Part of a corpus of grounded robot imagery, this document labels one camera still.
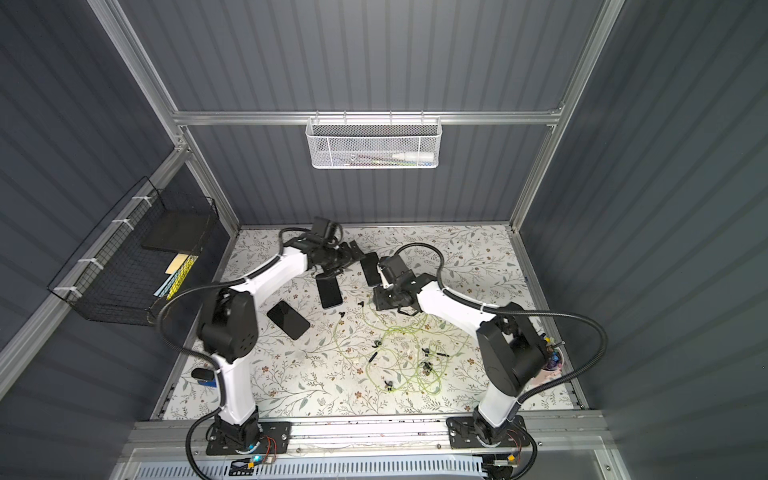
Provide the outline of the black phone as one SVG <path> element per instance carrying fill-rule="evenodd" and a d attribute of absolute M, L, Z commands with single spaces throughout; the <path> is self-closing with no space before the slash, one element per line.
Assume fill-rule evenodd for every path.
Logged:
<path fill-rule="evenodd" d="M 360 260 L 361 269 L 369 287 L 377 287 L 382 284 L 381 273 L 378 269 L 379 256 L 376 252 L 369 252 Z"/>
<path fill-rule="evenodd" d="M 315 281 L 324 310 L 343 304 L 343 296 L 336 276 L 317 275 Z"/>
<path fill-rule="evenodd" d="M 310 328 L 310 322 L 283 300 L 273 306 L 267 316 L 291 340 L 298 340 Z"/>

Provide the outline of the green wired earphones tangle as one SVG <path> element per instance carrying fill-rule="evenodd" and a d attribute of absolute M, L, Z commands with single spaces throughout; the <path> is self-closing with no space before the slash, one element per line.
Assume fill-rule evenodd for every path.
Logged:
<path fill-rule="evenodd" d="M 470 336 L 434 315 L 377 312 L 360 302 L 341 315 L 330 341 L 360 388 L 436 397 L 482 366 Z"/>

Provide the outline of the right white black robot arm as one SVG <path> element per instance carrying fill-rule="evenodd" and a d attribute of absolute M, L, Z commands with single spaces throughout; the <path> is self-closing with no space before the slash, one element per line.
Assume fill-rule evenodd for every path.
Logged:
<path fill-rule="evenodd" d="M 525 388 L 549 361 L 545 339 L 515 303 L 502 308 L 481 303 L 438 284 L 429 274 L 408 273 L 373 287 L 377 310 L 412 309 L 445 320 L 474 337 L 488 388 L 473 413 L 474 431 L 487 444 L 500 441 L 525 402 Z"/>

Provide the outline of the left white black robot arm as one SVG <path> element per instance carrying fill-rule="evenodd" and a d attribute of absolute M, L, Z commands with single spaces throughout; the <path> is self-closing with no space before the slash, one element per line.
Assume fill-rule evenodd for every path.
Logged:
<path fill-rule="evenodd" d="M 283 285 L 314 267 L 322 270 L 323 279 L 333 278 L 364 257 L 354 241 L 330 246 L 296 237 L 256 270 L 204 296 L 197 337 L 213 359 L 221 394 L 218 418 L 241 427 L 257 410 L 249 359 L 259 335 L 257 308 Z"/>

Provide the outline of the floral table mat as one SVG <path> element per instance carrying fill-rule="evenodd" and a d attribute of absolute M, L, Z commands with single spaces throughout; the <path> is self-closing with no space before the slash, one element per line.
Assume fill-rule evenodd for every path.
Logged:
<path fill-rule="evenodd" d="M 520 263 L 502 225 L 362 227 L 347 230 L 362 250 L 401 250 L 416 272 L 445 263 L 451 288 L 484 302 L 532 308 Z M 265 315 L 251 358 L 262 417 L 360 416 L 471 411 L 488 381 L 475 338 L 434 316 L 377 312 L 359 266 L 339 279 L 343 302 L 326 310 L 312 274 L 260 307 L 285 301 L 309 323 L 298 339 Z"/>

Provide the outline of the white marker in basket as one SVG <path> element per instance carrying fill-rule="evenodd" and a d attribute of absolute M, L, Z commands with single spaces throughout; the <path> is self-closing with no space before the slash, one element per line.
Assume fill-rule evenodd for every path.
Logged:
<path fill-rule="evenodd" d="M 400 152 L 391 155 L 394 161 L 412 164 L 432 164 L 435 159 L 433 152 Z"/>

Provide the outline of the yellow sticky notes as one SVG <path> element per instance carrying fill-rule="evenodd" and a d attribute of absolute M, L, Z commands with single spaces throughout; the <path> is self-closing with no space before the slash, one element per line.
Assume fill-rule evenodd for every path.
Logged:
<path fill-rule="evenodd" d="M 175 274 L 182 267 L 182 265 L 187 261 L 188 258 L 189 258 L 188 254 L 182 254 L 182 253 L 176 254 L 175 257 L 167 266 L 165 270 L 165 274 L 166 275 Z"/>

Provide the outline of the black notebook in basket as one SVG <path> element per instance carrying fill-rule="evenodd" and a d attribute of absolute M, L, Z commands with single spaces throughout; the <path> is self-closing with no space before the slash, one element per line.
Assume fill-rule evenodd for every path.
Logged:
<path fill-rule="evenodd" d="M 151 251 L 197 254 L 217 221 L 212 213 L 166 211 L 154 222 L 140 245 Z"/>

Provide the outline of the blue stapler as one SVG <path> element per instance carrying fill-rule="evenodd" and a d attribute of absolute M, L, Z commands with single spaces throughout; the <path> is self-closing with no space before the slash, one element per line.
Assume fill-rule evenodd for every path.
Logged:
<path fill-rule="evenodd" d="M 217 376 L 213 370 L 197 367 L 190 372 L 190 376 L 199 385 L 211 388 L 217 386 Z"/>

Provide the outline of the pink cup of pens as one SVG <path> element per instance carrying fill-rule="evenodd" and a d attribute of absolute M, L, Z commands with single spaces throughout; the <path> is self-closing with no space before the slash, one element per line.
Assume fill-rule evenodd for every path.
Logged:
<path fill-rule="evenodd" d="M 552 380 L 562 374 L 564 364 L 563 347 L 565 342 L 562 340 L 556 341 L 553 337 L 546 334 L 542 335 L 542 339 L 546 344 L 546 362 L 542 367 L 542 374 L 545 380 Z"/>

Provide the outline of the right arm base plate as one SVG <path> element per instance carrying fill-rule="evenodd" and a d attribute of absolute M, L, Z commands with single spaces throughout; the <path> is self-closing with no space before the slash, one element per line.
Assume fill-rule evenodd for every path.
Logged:
<path fill-rule="evenodd" d="M 452 449 L 528 447 L 531 441 L 523 429 L 525 421 L 516 415 L 500 427 L 493 427 L 478 415 L 453 416 L 446 419 L 449 443 Z"/>

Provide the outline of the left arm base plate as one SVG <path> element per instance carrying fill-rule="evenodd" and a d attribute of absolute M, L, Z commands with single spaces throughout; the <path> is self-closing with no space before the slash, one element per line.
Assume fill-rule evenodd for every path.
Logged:
<path fill-rule="evenodd" d="M 206 431 L 206 454 L 224 456 L 255 453 L 284 454 L 288 450 L 293 424 L 290 422 L 256 422 L 232 425 L 215 417 Z"/>

